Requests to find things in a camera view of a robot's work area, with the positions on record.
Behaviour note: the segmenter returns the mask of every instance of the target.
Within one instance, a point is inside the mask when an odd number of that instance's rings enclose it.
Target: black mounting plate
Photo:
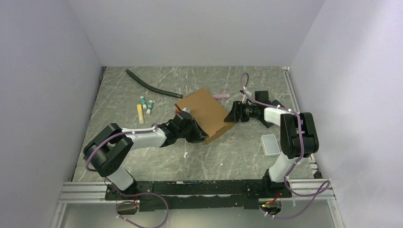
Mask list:
[[[161,195],[170,209],[230,208],[257,209],[261,198],[290,198],[287,189],[263,189],[262,180],[189,180],[189,181],[137,181],[139,192]],[[134,200],[120,196],[108,185],[105,200]],[[165,209],[156,196],[140,198],[139,211]]]

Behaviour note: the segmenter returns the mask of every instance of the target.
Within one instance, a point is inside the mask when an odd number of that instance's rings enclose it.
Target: yellow glue stick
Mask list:
[[[137,105],[137,113],[139,115],[139,123],[144,124],[143,108],[141,107],[141,104]]]

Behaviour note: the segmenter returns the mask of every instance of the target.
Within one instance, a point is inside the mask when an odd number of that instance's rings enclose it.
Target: cardboard box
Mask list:
[[[205,88],[195,91],[178,101],[175,105],[179,110],[185,107],[190,108],[190,114],[197,124],[209,135],[205,139],[206,144],[220,137],[235,124],[224,122],[224,118],[228,115],[228,112]]]

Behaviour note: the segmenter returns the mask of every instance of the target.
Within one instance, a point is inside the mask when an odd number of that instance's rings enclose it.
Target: white wall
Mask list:
[[[49,227],[101,65],[65,0],[0,7],[0,227]]]
[[[291,65],[348,228],[403,227],[403,1],[326,0]]]
[[[324,0],[69,0],[104,66],[289,66]]]

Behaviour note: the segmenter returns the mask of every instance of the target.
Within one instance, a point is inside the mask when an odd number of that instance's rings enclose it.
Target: black hose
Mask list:
[[[142,85],[144,88],[153,91],[155,93],[158,94],[162,94],[162,95],[166,95],[166,96],[173,96],[176,98],[180,98],[182,99],[183,95],[182,94],[177,94],[177,93],[173,93],[173,92],[169,92],[169,91],[165,91],[162,89],[157,89],[155,87],[152,87],[151,85],[145,83],[144,81],[142,81],[141,79],[139,79],[139,77],[137,77],[133,72],[131,72],[130,70],[126,70],[126,73],[132,77],[132,79],[134,79],[136,82],[138,82],[138,84]]]

